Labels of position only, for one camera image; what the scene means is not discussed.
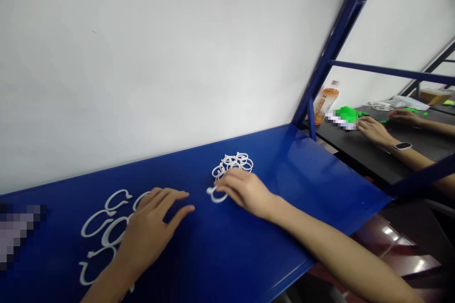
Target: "wrist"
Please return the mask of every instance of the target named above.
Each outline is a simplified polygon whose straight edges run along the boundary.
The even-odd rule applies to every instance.
[[[124,280],[127,285],[133,285],[144,272],[143,270],[134,267],[131,261],[123,258],[122,255],[119,255],[118,253],[106,267],[106,270],[110,274],[121,275],[122,280]]]
[[[291,206],[290,203],[284,200],[281,196],[275,195],[272,209],[265,219],[271,223],[279,225],[280,218],[284,216],[284,213],[289,209],[289,206]]]
[[[394,151],[393,147],[399,143],[401,143],[401,141],[391,138],[391,139],[388,139],[388,140],[384,141],[383,143],[381,143],[381,147],[383,147],[388,152],[392,152],[392,151]]]

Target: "pixelated blur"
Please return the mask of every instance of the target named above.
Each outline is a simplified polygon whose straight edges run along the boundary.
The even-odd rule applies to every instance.
[[[45,205],[16,206],[0,203],[0,276],[5,278],[7,270],[19,260],[21,248],[27,239],[39,230],[46,221]]]

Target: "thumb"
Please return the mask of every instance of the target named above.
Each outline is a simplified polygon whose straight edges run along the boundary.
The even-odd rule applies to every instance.
[[[182,222],[183,218],[186,217],[188,213],[191,213],[193,211],[193,205],[188,205],[179,209],[178,212],[174,215],[174,218],[172,218],[171,222],[167,225],[167,228],[170,230],[170,232],[174,233]]]

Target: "plastic bottle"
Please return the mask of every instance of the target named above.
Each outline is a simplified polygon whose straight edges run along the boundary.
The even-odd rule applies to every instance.
[[[335,102],[335,99],[338,98],[340,93],[338,91],[339,84],[339,81],[333,80],[332,84],[328,88],[325,88],[314,102],[314,123],[316,125],[324,122],[326,112],[330,109],[333,102]]]

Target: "black table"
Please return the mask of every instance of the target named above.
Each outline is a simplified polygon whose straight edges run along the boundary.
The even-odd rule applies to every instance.
[[[358,110],[368,112],[378,121],[388,120],[387,111],[375,110],[369,106],[360,107]],[[428,116],[425,118],[455,125],[455,116],[432,109],[428,110]],[[387,122],[385,127],[397,140],[411,143],[416,151],[433,161],[439,161],[455,152],[454,138],[391,121]],[[316,128],[316,134],[337,150],[365,166],[376,178],[388,184],[395,184],[412,173],[412,170],[373,145],[357,130],[346,131],[324,122]]]
[[[432,106],[431,108],[446,114],[455,115],[455,106]]]

